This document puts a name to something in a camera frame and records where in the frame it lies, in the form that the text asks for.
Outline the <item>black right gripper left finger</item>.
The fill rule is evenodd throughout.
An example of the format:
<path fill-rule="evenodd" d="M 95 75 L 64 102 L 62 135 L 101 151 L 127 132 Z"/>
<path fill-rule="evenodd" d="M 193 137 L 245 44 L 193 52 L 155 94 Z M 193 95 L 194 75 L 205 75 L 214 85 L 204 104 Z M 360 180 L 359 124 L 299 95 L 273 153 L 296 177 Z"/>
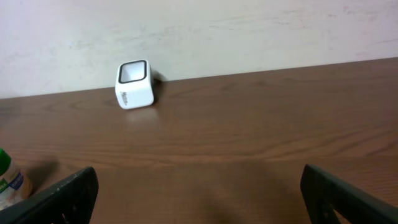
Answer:
<path fill-rule="evenodd" d="M 1 224 L 87 224 L 98 194 L 93 167 L 86 167 L 47 189 L 1 211 Z"/>

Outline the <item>green lid white jar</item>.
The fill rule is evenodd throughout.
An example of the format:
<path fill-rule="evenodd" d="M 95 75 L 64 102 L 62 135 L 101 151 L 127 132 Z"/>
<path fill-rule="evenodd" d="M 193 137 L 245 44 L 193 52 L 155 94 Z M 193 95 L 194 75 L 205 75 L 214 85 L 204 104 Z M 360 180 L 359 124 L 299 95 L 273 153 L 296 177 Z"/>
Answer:
<path fill-rule="evenodd" d="M 33 185 L 11 156 L 1 149 L 1 210 L 30 197 Z"/>

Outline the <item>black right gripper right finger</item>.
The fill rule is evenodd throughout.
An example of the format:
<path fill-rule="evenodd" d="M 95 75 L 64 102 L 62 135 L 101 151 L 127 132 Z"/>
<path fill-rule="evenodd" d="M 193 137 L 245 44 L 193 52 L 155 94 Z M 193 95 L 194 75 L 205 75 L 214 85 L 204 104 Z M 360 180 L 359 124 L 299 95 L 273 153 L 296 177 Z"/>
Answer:
<path fill-rule="evenodd" d="M 305 165 L 300 189 L 312 223 L 397 224 L 397 208 L 379 200 L 321 168 Z"/>

